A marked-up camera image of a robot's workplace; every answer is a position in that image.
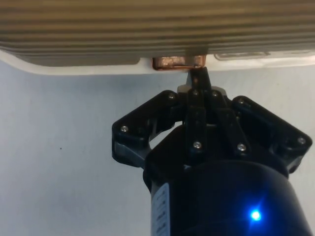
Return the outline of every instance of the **blue led light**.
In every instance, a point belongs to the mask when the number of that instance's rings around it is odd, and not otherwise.
[[[258,210],[253,210],[253,211],[251,212],[251,218],[252,218],[254,221],[261,220],[260,212],[259,212]]]

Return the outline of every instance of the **white plastic edge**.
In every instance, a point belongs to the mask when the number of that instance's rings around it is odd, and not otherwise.
[[[142,58],[136,65],[111,66],[68,66],[48,67],[28,63],[11,54],[0,50],[0,60],[20,70],[41,75],[123,75],[123,74],[154,74],[162,73],[151,68],[151,59]],[[217,60],[214,55],[207,56],[206,67],[209,71],[241,70],[266,67],[288,67],[314,65],[315,56],[291,58],[263,58]]]

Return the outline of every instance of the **white wall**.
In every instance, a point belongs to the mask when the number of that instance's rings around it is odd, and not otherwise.
[[[246,95],[315,140],[315,67],[211,73],[230,98]],[[140,169],[111,158],[112,123],[170,77],[51,77],[0,62],[0,235],[150,235]],[[293,183],[315,232],[315,147]]]

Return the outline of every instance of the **corrugated panel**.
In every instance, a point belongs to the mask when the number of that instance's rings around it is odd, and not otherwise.
[[[43,65],[313,48],[314,0],[0,2],[0,49]]]

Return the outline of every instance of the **silver screw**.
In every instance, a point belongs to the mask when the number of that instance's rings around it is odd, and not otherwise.
[[[299,142],[299,144],[305,144],[306,140],[302,137],[298,138],[297,141]]]
[[[201,144],[200,142],[194,142],[194,143],[193,143],[193,147],[194,147],[195,149],[201,149],[202,144]]]
[[[170,93],[170,94],[168,95],[168,98],[169,98],[169,99],[174,99],[174,98],[175,98],[175,95],[174,95],[173,93]]]
[[[128,127],[127,126],[122,126],[121,128],[120,128],[120,130],[122,131],[122,132],[124,132],[124,133],[126,133],[126,132],[128,132]]]
[[[246,151],[246,146],[244,144],[239,144],[239,145],[237,145],[237,149],[239,151]]]

